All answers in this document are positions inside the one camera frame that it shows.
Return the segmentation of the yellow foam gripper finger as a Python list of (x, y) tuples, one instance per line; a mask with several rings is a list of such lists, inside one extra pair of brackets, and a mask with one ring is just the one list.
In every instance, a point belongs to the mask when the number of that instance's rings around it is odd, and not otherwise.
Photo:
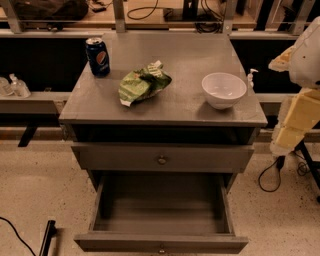
[(286, 97), (280, 107), (270, 150), (275, 156), (288, 155), (320, 121), (320, 90), (303, 88)]
[(294, 47), (291, 46), (278, 55), (275, 59), (272, 59), (268, 65), (268, 68), (277, 72), (284, 72), (289, 70), (289, 62), (291, 59), (292, 51)]

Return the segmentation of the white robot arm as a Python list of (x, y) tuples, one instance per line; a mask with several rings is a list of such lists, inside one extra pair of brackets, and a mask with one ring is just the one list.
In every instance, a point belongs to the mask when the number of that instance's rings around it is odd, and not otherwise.
[(289, 154), (320, 121), (320, 17), (316, 17), (294, 45), (273, 59), (268, 68), (289, 72), (290, 81), (301, 87), (286, 97), (272, 134), (271, 152)]

